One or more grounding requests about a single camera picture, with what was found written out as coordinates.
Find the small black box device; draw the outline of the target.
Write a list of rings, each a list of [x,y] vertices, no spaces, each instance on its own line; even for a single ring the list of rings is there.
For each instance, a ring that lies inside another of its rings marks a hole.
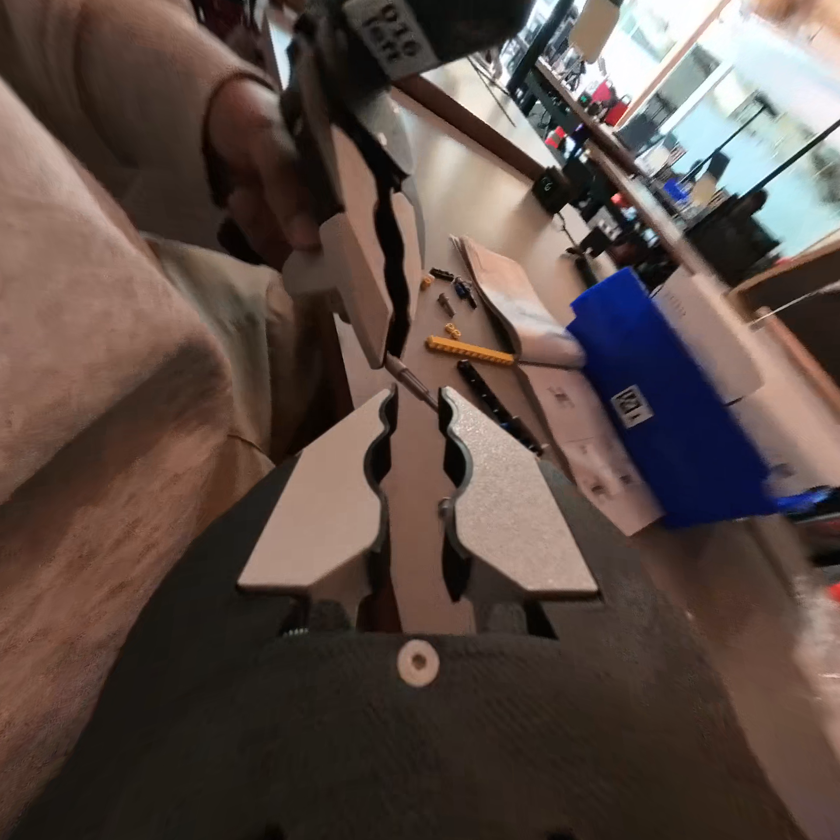
[[[572,183],[557,166],[544,169],[531,186],[531,195],[550,217],[574,200]]]

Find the long yellow lego beam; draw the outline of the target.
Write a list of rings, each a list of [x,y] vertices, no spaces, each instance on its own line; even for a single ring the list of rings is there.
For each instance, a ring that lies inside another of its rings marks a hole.
[[[497,350],[480,347],[478,345],[430,335],[425,339],[427,350],[440,354],[449,354],[460,359],[481,361],[501,366],[512,366],[516,362],[515,356]]]

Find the person's left hand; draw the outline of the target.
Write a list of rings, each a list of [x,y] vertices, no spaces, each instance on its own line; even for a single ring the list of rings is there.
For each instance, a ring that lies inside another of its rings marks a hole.
[[[248,246],[280,270],[294,251],[318,251],[319,225],[280,114],[276,90],[251,77],[226,80],[206,110],[207,176]]]

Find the small grey lego axle assembly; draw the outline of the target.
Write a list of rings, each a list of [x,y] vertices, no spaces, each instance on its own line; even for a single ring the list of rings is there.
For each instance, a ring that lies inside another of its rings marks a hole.
[[[399,358],[387,353],[384,358],[384,368],[397,383],[403,385],[417,400],[429,406],[433,412],[438,412],[436,395]]]

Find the person's beige pants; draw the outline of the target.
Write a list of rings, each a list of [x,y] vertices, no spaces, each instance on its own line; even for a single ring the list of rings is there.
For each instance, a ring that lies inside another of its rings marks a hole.
[[[271,268],[170,239],[145,240],[224,351],[234,436],[278,463],[346,416],[352,402],[325,302],[291,297]]]

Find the person's light grey sweatshirt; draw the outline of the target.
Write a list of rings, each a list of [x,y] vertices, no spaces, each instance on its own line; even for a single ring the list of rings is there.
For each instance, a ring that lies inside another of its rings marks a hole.
[[[73,749],[131,626],[268,468],[219,342],[2,82],[2,838]]]

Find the white cardboard box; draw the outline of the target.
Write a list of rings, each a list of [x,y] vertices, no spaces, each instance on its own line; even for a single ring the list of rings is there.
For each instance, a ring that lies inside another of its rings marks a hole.
[[[682,266],[653,301],[724,403],[741,401],[763,386],[758,338],[714,279]]]

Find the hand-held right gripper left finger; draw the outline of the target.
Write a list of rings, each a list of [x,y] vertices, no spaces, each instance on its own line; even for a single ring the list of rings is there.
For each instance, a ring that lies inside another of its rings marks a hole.
[[[335,605],[358,627],[365,601],[390,579],[389,503],[396,385],[305,447],[243,570],[242,592]]]

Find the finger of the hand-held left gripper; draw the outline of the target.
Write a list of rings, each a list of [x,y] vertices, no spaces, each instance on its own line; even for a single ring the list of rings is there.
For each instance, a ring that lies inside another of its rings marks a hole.
[[[417,308],[421,237],[400,185],[375,174],[339,126],[329,138],[341,208],[320,225],[320,251],[295,251],[282,267],[293,297],[332,293],[374,371],[402,356]]]
[[[406,329],[417,313],[419,285],[426,250],[424,211],[415,181],[413,149],[402,111],[390,98],[379,98],[374,111],[373,133],[387,158],[388,203],[395,219],[397,245],[389,245],[392,262],[399,268],[401,300],[395,312]]]

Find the blue plastic bin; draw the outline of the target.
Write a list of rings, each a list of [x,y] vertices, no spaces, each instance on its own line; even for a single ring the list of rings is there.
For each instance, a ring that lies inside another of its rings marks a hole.
[[[571,304],[584,374],[670,529],[772,516],[770,470],[631,268]]]

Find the long black lego beam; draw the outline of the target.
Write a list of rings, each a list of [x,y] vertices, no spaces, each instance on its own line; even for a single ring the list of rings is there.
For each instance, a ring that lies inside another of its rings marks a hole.
[[[540,443],[537,436],[518,415],[508,410],[498,395],[480,375],[477,368],[468,360],[459,360],[456,364],[456,370],[471,395],[477,399],[478,403],[497,424],[510,436],[515,438],[525,449],[539,458],[542,457],[545,447]]]

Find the person's left forearm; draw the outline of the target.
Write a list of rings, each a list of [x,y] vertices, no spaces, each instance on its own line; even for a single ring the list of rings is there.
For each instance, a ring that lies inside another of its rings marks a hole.
[[[255,94],[270,80],[198,23],[189,2],[2,2],[2,79],[142,232],[221,250],[227,189]]]

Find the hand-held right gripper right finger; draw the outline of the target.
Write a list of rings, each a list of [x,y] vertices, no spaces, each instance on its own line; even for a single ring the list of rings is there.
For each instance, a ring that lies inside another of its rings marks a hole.
[[[601,590],[543,471],[541,459],[451,386],[438,392],[443,469],[442,571],[478,634],[494,623],[528,630],[543,604],[597,604]]]

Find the lego instruction booklet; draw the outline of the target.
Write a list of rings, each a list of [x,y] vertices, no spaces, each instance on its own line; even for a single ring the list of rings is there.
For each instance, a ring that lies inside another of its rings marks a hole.
[[[514,349],[530,396],[582,494],[627,537],[664,516],[585,376],[581,343],[549,312],[516,261],[452,237],[469,277]]]

